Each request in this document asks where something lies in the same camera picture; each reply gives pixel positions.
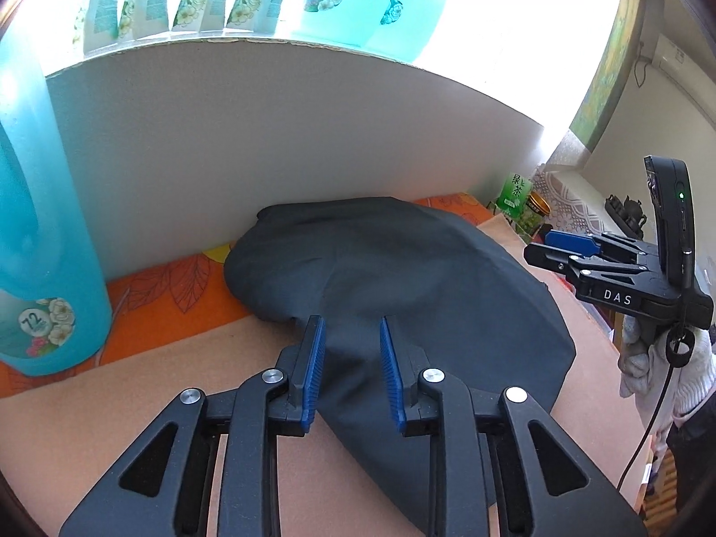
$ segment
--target person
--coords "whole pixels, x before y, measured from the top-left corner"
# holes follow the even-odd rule
[[[688,327],[695,337],[692,357],[686,367],[674,369],[667,393],[654,421],[654,472],[669,448],[677,470],[676,507],[681,511],[699,482],[716,465],[716,356],[709,333]],[[653,345],[642,339],[642,328],[634,317],[624,318],[623,345],[618,366],[622,372],[619,393],[635,396],[636,408],[649,425],[666,382],[668,329]]]

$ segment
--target gloved hand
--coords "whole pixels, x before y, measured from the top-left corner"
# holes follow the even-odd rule
[[[666,451],[666,437],[673,419],[696,408],[716,382],[716,357],[711,353],[709,333],[694,327],[689,327],[689,330],[695,338],[693,355],[686,367],[674,369],[669,389],[652,428],[652,433],[656,435],[655,451],[659,462]],[[646,428],[669,371],[666,358],[668,331],[652,346],[647,346],[640,339],[641,326],[638,320],[627,316],[624,317],[622,334],[622,353],[618,360],[618,367],[622,371],[619,394],[624,398],[635,394],[636,408]]]

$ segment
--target black pants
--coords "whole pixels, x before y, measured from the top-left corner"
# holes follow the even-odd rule
[[[667,437],[677,472],[676,508],[681,511],[709,470],[716,466],[716,394]]]

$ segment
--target air conditioner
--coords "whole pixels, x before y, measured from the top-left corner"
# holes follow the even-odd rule
[[[656,43],[652,66],[671,78],[716,128],[716,84],[663,34]]]

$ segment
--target silver screw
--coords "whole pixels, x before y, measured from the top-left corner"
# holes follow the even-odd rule
[[[261,379],[268,384],[277,384],[284,378],[284,373],[280,369],[266,369],[261,374]]]
[[[179,399],[182,404],[195,404],[201,399],[201,392],[196,387],[190,387],[179,394]]]
[[[436,384],[445,379],[445,374],[439,369],[435,368],[426,369],[422,373],[422,376],[425,378],[426,382],[430,382],[431,384]]]
[[[505,395],[508,400],[514,402],[515,404],[521,404],[523,401],[527,400],[527,392],[525,392],[525,390],[521,387],[507,388]]]

